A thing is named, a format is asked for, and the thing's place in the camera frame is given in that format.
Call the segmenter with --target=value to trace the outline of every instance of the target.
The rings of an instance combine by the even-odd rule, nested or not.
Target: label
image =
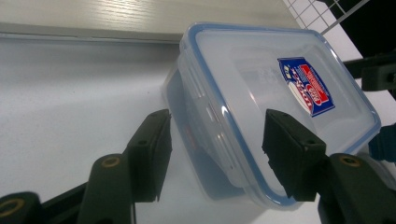
[[[289,89],[311,117],[335,108],[326,85],[305,58],[277,60]]]

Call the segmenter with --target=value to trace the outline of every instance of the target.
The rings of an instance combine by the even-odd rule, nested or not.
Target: white surface
[[[0,32],[178,41],[196,21],[298,27],[281,0],[0,0]]]

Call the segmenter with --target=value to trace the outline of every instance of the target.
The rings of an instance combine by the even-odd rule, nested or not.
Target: hole
[[[0,217],[7,217],[20,210],[24,205],[22,199],[10,199],[0,204]]]
[[[340,161],[348,166],[358,167],[361,166],[361,162],[350,156],[341,156]]]
[[[103,218],[97,221],[95,224],[113,224],[113,220],[110,218]]]
[[[349,163],[349,164],[356,164],[356,163],[357,163],[355,160],[352,160],[352,159],[350,159],[350,158],[343,158],[343,160],[344,160],[346,163]]]
[[[4,203],[0,207],[0,214],[6,213],[7,211],[13,210],[17,207],[17,203]]]
[[[118,157],[109,157],[102,161],[102,166],[109,168],[120,164],[120,158]]]

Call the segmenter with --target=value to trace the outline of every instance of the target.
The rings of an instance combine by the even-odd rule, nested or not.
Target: transparent container
[[[288,198],[262,151],[267,108],[291,114],[327,144],[355,153],[381,126],[327,41],[309,30],[196,23],[180,42],[165,98],[205,193],[247,194],[275,209]]]

